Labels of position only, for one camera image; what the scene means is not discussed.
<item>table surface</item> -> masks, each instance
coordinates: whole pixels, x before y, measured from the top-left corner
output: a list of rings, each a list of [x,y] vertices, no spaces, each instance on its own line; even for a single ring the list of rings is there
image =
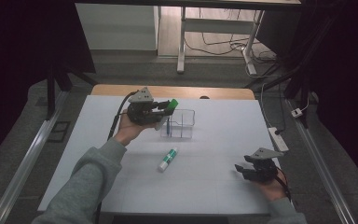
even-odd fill
[[[100,147],[106,141],[122,95],[141,88],[122,85],[94,88],[83,105],[39,211],[46,209],[87,149]],[[265,198],[234,167],[239,164],[252,169],[244,155],[253,154],[259,147],[273,149],[259,103],[251,92],[189,87],[148,89],[155,101],[174,97],[179,102],[177,109],[196,111],[192,138],[161,137],[164,127],[161,133],[154,129],[143,131],[127,146],[121,162],[123,168],[103,200],[102,211],[150,215],[266,214]],[[205,94],[216,98],[198,99]],[[179,147],[179,153],[161,173],[157,167],[172,147]]]
[[[125,96],[131,91],[137,91],[144,86],[133,85],[96,85],[91,95],[116,95]],[[199,99],[201,96],[208,96],[215,100],[254,100],[255,96],[249,89],[229,88],[203,88],[203,87],[167,87],[147,86],[154,97],[172,97]]]

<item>cord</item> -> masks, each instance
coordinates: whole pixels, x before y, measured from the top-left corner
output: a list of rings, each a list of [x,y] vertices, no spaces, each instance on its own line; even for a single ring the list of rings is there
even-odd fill
[[[200,18],[203,18],[201,8],[199,8],[199,11],[200,11]],[[232,16],[232,13],[233,13],[234,10],[233,10],[233,9],[230,9],[229,11],[230,11],[230,12],[229,12],[229,16],[228,16],[227,20],[231,19],[231,16]],[[240,14],[241,14],[241,10],[238,12],[237,20],[239,19]],[[207,43],[207,42],[205,41],[204,33],[202,33],[202,40],[203,40],[203,42],[204,42],[205,45],[217,45],[217,44],[226,44],[226,43],[230,43],[230,44],[231,44],[231,42],[233,42],[233,41],[241,41],[241,40],[247,40],[247,39],[249,39],[249,38],[243,38],[243,39],[233,40],[233,39],[232,39],[233,36],[234,36],[234,35],[231,35],[231,38],[230,38],[230,40],[228,40],[228,41]]]
[[[286,120],[284,119],[283,106],[282,106],[281,83],[278,84],[278,91],[279,91],[279,103],[280,103],[281,112],[282,112],[283,129],[277,130],[278,133],[276,133],[276,134],[279,134],[279,133],[283,132],[284,130],[286,130]]]
[[[128,95],[126,95],[124,97],[123,101],[121,102],[121,105],[118,108],[118,111],[117,111],[117,113],[115,115],[115,118],[113,120],[112,127],[110,128],[110,131],[109,131],[109,134],[108,134],[108,137],[107,137],[108,140],[109,140],[109,138],[111,138],[113,136],[113,133],[114,133],[115,128],[117,126],[118,119],[120,118],[120,115],[127,114],[127,113],[120,113],[121,110],[123,109],[123,105],[127,102],[128,98],[130,98],[130,96],[134,95],[136,92],[138,92],[138,91],[130,92]],[[98,224],[100,222],[100,214],[101,214],[102,205],[103,205],[103,203],[100,202],[98,204],[97,210],[95,211],[95,222],[94,222],[95,224]]]
[[[322,27],[321,24],[322,21],[318,25],[316,25],[316,27],[313,29],[313,31],[310,32],[310,34],[306,37],[306,39],[302,43],[297,45],[296,48],[292,50],[292,52],[281,57],[281,61],[289,61],[295,58],[295,56],[303,50],[303,48],[312,40],[312,38],[314,38],[319,33]]]
[[[248,77],[252,77],[252,78],[263,78],[263,77],[274,77],[275,75],[270,75],[273,72],[275,72],[276,70],[278,70],[281,67],[280,64],[278,63],[274,63],[272,66],[270,66],[266,72],[264,72],[261,76],[252,76],[249,74],[249,70],[248,70],[248,63],[245,66],[245,71],[246,74],[248,75]]]
[[[308,99],[307,99],[307,105],[306,105],[303,109],[301,109],[301,111],[307,109],[307,107],[308,107],[309,104],[310,104],[310,98],[308,97]]]
[[[276,58],[262,58],[260,55],[262,53],[267,53],[267,52],[272,52],[272,50],[264,50],[258,53],[258,57],[255,56],[255,53],[253,51],[253,49],[251,50],[252,52],[252,59],[255,60],[258,63],[276,63],[277,59]]]
[[[278,183],[281,184],[281,186],[283,187],[284,193],[286,194],[287,198],[291,202],[292,201],[292,194],[290,193],[290,190],[289,190],[289,182],[287,181],[286,174],[278,166],[277,166],[277,169],[282,172],[286,184],[278,176],[275,176],[275,179],[278,181]]]
[[[209,53],[209,54],[212,54],[212,55],[224,55],[224,54],[228,54],[228,53],[230,53],[230,52],[232,52],[232,51],[235,50],[235,49],[231,49],[231,50],[226,51],[226,52],[223,52],[223,53],[214,53],[214,52],[210,52],[210,51],[207,51],[207,50],[204,50],[204,49],[194,49],[194,48],[190,47],[190,46],[187,44],[186,39],[185,39],[185,44],[186,44],[186,46],[187,46],[188,48],[190,48],[190,49],[202,51],[202,52]]]
[[[261,87],[261,93],[260,93],[261,110],[263,111],[264,119],[266,120],[267,124],[268,124],[269,127],[271,128],[272,125],[271,125],[271,123],[269,122],[269,119],[267,118],[267,115],[266,115],[266,110],[264,109],[264,102],[263,102],[264,85],[266,85],[266,83],[263,83],[263,86]],[[281,83],[278,85],[278,89],[279,89],[279,100],[280,100],[280,106],[281,106],[281,112],[282,112],[283,128],[280,129],[280,130],[277,130],[277,131],[275,132],[275,134],[280,134],[281,132],[283,132],[284,130],[286,130],[286,120],[285,120],[285,118],[284,118],[283,107],[282,107]]]
[[[266,111],[264,109],[264,103],[263,103],[263,90],[264,90],[264,85],[266,85],[266,83],[263,83],[263,86],[261,87],[261,94],[260,94],[260,101],[261,101],[261,110],[263,111],[263,115],[264,115],[264,119],[266,120],[266,122],[268,123],[269,127],[271,128],[272,125],[271,123],[269,123],[269,119],[267,119],[266,116]]]

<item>gray floor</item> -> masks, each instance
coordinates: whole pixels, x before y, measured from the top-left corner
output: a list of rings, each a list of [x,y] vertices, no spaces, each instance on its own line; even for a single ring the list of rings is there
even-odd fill
[[[253,10],[239,9],[221,9],[221,8],[198,8],[187,7],[186,18],[203,18],[213,20],[229,21],[252,21],[255,12]],[[159,21],[158,33],[158,56],[171,57],[178,55],[179,39],[181,29],[181,8],[180,7],[162,7],[161,19]],[[248,35],[230,35],[230,34],[210,34],[210,33],[190,33],[186,32],[185,39],[188,46],[185,48],[186,57],[210,57],[211,53],[225,54],[219,55],[223,58],[242,58],[239,50],[232,50],[229,44],[214,44],[233,40],[232,42],[246,44]],[[263,52],[264,57],[273,55],[273,52],[266,52],[269,49],[256,40],[253,45],[256,55]]]
[[[97,74],[90,74],[90,76],[101,83],[112,84],[226,88],[242,88],[253,80],[246,76],[244,61],[241,57],[236,59],[236,57],[231,56],[226,58],[200,56],[202,57],[186,58],[186,71],[183,75],[178,76],[176,74],[176,60],[171,57],[157,57],[139,52],[134,54],[134,52],[123,51],[93,51]],[[269,66],[270,64],[257,63],[257,72],[261,74]],[[266,78],[263,82],[269,82],[280,75],[281,73],[278,72],[273,77]],[[75,86],[71,90],[58,119],[58,122],[62,122],[62,125],[69,125],[68,133],[52,133],[49,136],[50,141],[45,144],[19,199],[7,218],[7,223],[29,223],[38,215],[37,206],[61,158],[81,106],[92,89],[88,83],[77,77],[71,75],[71,79]],[[29,100],[26,107],[24,107],[12,131],[0,146],[0,198],[46,117],[46,91],[45,82],[38,83],[29,90]],[[324,189],[324,184],[311,162],[309,152],[299,135],[294,119],[291,118],[285,104],[283,104],[283,110],[281,110],[280,103],[278,87],[263,93],[263,105],[269,122],[282,128],[282,112],[285,117],[286,129],[282,133],[282,137],[289,146],[290,153],[280,159],[280,163],[289,178],[294,206],[297,211],[306,215],[309,223],[341,223],[336,209]],[[308,115],[310,132],[349,204],[356,223],[358,223],[358,169],[342,146],[318,120],[315,114],[316,108],[316,102],[311,99]],[[269,218],[234,216],[227,219],[231,224],[244,224],[266,223]]]

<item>metal bar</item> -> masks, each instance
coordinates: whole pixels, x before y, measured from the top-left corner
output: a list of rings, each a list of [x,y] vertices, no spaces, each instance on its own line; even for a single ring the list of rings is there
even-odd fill
[[[136,5],[136,6],[163,6],[163,7],[212,7],[212,8],[236,8],[254,10],[275,10],[275,11],[304,11],[320,9],[331,9],[341,4],[343,0],[318,4],[299,4],[292,2],[266,3],[246,1],[215,1],[215,0],[75,0],[75,3],[111,4],[111,5]]]
[[[46,120],[51,119],[55,111],[55,79],[54,72],[57,67],[52,65],[48,71],[48,114]]]
[[[298,71],[299,71],[300,67],[297,66],[296,68],[294,68],[293,70],[289,71],[288,73],[286,73],[285,75],[283,75],[282,77],[278,77],[277,79],[271,81],[270,83],[266,84],[264,86],[264,91],[271,89],[272,87],[284,82],[285,80],[291,78],[292,76],[294,76]],[[258,88],[257,90],[255,90],[254,92],[261,92],[261,88]]]
[[[179,40],[178,65],[176,72],[183,74],[185,72],[185,28],[186,28],[186,8],[182,7],[182,19]]]
[[[67,63],[62,63],[60,64],[63,69],[65,69],[67,72],[74,74],[75,76],[83,79],[85,82],[89,83],[91,86],[95,86],[100,84],[98,81],[92,79],[91,77],[86,76],[83,72],[78,71],[77,69],[75,69],[73,66],[67,64]]]
[[[16,174],[14,174],[7,189],[0,201],[0,224],[5,223],[14,203],[19,197],[22,187],[24,186],[29,174],[34,168],[34,164],[39,157],[40,151],[48,140],[48,134],[54,126],[58,116],[62,112],[63,104],[69,95],[69,92],[62,91],[57,97],[56,110],[51,116],[50,120],[45,120],[39,129],[33,143],[29,147],[27,153],[24,156]]]
[[[253,61],[251,58],[251,50],[252,50],[252,45],[255,41],[255,35],[257,34],[258,26],[260,25],[260,21],[261,21],[261,17],[263,16],[263,13],[264,13],[264,11],[258,12],[257,18],[253,22],[253,28],[249,35],[249,40],[246,45],[246,48],[241,51],[243,58],[246,61],[246,67],[249,71],[250,76],[257,75],[257,72],[255,71],[255,65],[253,64]]]
[[[286,104],[290,111],[294,110],[294,108],[292,107],[292,105],[288,100],[286,100]],[[310,153],[310,158],[315,164],[316,170],[318,171],[319,176],[321,177],[322,182],[324,183],[324,187],[326,191],[330,194],[332,203],[337,210],[337,214],[341,219],[341,222],[345,224],[356,223],[353,218],[353,215],[351,214],[351,210],[348,207],[348,204],[346,203],[344,197],[342,196],[342,193],[338,188],[334,178],[332,177],[324,161],[323,155],[321,154],[319,148],[316,146],[315,141],[313,140],[309,130],[303,127],[299,119],[296,119],[295,122],[298,131],[300,132],[301,137],[303,138],[307,146],[307,150]]]
[[[186,32],[249,35],[253,21],[186,19]]]

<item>transparent box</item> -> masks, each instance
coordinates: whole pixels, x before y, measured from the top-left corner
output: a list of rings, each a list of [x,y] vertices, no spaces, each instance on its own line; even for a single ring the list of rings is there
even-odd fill
[[[196,112],[175,109],[160,129],[161,137],[192,138]]]

